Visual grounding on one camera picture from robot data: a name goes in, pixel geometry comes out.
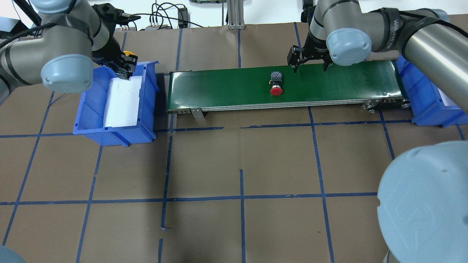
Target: blue plastic bin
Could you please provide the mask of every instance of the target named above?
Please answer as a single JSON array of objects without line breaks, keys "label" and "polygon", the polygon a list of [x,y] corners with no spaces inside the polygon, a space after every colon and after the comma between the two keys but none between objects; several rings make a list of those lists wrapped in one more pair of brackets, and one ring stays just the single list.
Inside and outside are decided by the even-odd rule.
[{"label": "blue plastic bin", "polygon": [[126,127],[103,127],[104,109],[110,79],[116,78],[108,67],[101,66],[93,71],[91,88],[81,94],[73,134],[82,134],[102,146],[151,142],[153,132],[154,105],[159,91],[154,71],[155,62],[139,62],[133,76],[142,76],[139,93],[137,125]]},{"label": "blue plastic bin", "polygon": [[406,94],[411,101],[416,125],[468,124],[468,115],[450,99],[442,99],[439,88],[416,66],[400,56],[396,62]]}]

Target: yellow object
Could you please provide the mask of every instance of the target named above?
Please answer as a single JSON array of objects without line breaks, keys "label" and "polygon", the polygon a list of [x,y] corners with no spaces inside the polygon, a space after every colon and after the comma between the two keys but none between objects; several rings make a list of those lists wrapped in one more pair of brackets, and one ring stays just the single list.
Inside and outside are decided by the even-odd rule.
[{"label": "yellow object", "polygon": [[124,51],[124,54],[125,54],[126,56],[128,56],[128,55],[136,56],[135,53],[133,53],[133,52],[131,52],[131,51]]}]

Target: white wall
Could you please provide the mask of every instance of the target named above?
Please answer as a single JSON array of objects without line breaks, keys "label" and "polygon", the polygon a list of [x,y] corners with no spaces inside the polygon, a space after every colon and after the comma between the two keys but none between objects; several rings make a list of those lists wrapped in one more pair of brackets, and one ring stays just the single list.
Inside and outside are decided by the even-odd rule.
[{"label": "white wall", "polygon": [[[153,0],[88,0],[91,5],[110,3],[126,13],[150,13]],[[202,26],[220,26],[222,20],[221,4],[195,4],[189,0],[171,0],[174,4],[185,4],[190,12],[191,21]],[[381,7],[395,7],[400,10],[418,8],[443,9],[450,15],[468,14],[467,0],[360,0],[363,12],[369,12]],[[302,0],[244,0],[244,20],[247,24],[298,22],[302,8]],[[30,26],[32,23],[17,7],[23,22]],[[175,8],[167,10],[169,16],[177,17]],[[0,16],[17,18],[10,0],[2,0]],[[138,28],[149,25],[148,16],[142,16],[137,21]]]}]

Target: robotic arm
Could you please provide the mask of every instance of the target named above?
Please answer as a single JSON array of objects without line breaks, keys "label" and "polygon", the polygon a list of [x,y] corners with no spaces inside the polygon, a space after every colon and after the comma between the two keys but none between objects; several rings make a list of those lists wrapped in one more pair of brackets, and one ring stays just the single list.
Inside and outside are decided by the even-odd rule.
[{"label": "robotic arm", "polygon": [[381,8],[363,14],[358,0],[319,0],[304,10],[309,33],[304,47],[289,51],[294,71],[312,59],[323,59],[326,71],[333,63],[359,63],[372,51],[399,50],[468,112],[468,34],[448,23],[444,11]]},{"label": "robotic arm", "polygon": [[124,54],[113,37],[116,19],[128,14],[110,4],[91,7],[86,0],[31,2],[42,17],[42,38],[1,44],[0,104],[15,88],[38,83],[58,92],[85,91],[93,62],[119,78],[131,77],[138,57]]}]

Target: brown paper floor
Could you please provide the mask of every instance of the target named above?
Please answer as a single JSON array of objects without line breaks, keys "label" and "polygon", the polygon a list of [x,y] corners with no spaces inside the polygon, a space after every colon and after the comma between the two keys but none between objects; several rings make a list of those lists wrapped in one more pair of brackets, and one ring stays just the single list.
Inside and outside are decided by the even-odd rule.
[{"label": "brown paper floor", "polygon": [[[160,61],[164,91],[172,70],[284,65],[306,33],[288,23],[116,39],[140,61]],[[48,107],[58,96],[35,85],[0,106],[0,241],[28,263],[381,262],[376,194],[387,165],[468,136],[467,126],[418,127],[410,110],[369,115],[359,105],[195,120],[165,114],[159,93],[156,140],[99,147],[71,134],[79,95]]]}]

